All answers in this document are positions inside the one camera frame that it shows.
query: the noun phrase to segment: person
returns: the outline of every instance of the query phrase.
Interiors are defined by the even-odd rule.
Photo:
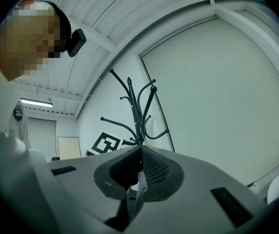
[[[23,0],[0,25],[0,132],[21,139],[27,148],[28,116],[9,82],[60,57],[70,36],[67,16],[49,1]]]

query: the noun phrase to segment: black slot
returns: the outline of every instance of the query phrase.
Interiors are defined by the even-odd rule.
[[[58,168],[58,169],[53,169],[52,173],[54,174],[54,176],[56,176],[56,175],[72,172],[74,170],[76,170],[76,168],[74,166],[67,166],[67,167],[62,167],[62,168]]]
[[[211,193],[236,228],[252,218],[252,215],[224,187],[212,189]]]

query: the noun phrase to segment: fluorescent light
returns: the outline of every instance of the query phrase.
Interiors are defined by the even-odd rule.
[[[26,104],[32,104],[32,105],[38,105],[38,106],[44,106],[44,107],[53,107],[53,104],[50,102],[44,102],[44,101],[38,101],[38,100],[32,100],[32,99],[24,99],[20,98],[22,103]]]

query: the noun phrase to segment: coat rack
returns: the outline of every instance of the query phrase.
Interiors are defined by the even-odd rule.
[[[125,91],[127,93],[127,96],[120,97],[120,99],[127,99],[130,103],[136,132],[134,132],[130,127],[128,127],[122,123],[119,123],[119,122],[116,122],[113,120],[109,120],[104,117],[101,117],[100,120],[107,121],[109,123],[124,127],[133,135],[134,138],[132,138],[132,137],[130,138],[130,140],[132,142],[124,139],[122,144],[130,145],[130,146],[142,145],[142,143],[146,140],[146,137],[149,139],[158,139],[158,138],[162,137],[163,135],[165,135],[166,133],[168,133],[169,129],[165,129],[158,136],[150,137],[146,131],[146,123],[151,118],[151,115],[147,116],[147,113],[148,113],[150,104],[154,98],[154,95],[157,92],[157,87],[153,85],[153,83],[156,82],[156,80],[153,79],[150,83],[145,85],[140,90],[137,100],[136,100],[134,90],[132,87],[132,80],[128,77],[127,83],[128,83],[129,88],[127,88],[127,86],[124,84],[124,82],[120,79],[120,77],[115,73],[115,71],[113,69],[110,69],[109,72],[114,75],[114,77],[118,80],[118,82],[120,82],[120,84],[123,86],[123,88],[125,89]],[[142,113],[141,108],[140,108],[140,95],[150,85],[153,85],[153,86],[151,86],[151,88],[150,88],[150,94],[149,94],[149,97],[148,97],[148,100],[147,100],[147,103],[146,103],[146,106],[144,109],[144,113]]]

